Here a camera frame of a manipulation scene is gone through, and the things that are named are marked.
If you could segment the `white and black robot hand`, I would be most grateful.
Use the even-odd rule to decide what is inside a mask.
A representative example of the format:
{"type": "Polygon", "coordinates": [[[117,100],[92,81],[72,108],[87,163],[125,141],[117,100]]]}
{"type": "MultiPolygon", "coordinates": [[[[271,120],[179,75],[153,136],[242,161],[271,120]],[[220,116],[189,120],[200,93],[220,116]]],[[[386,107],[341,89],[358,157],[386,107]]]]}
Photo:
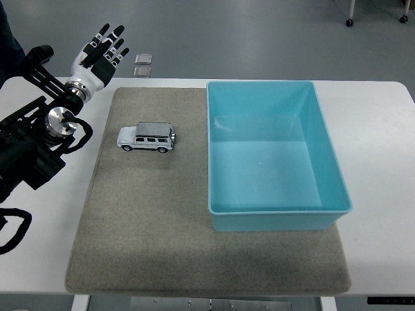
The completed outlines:
{"type": "Polygon", "coordinates": [[[125,27],[119,25],[111,32],[109,28],[110,25],[105,24],[81,49],[71,66],[71,77],[66,84],[78,88],[85,97],[106,87],[129,53],[121,37],[125,27]]]}

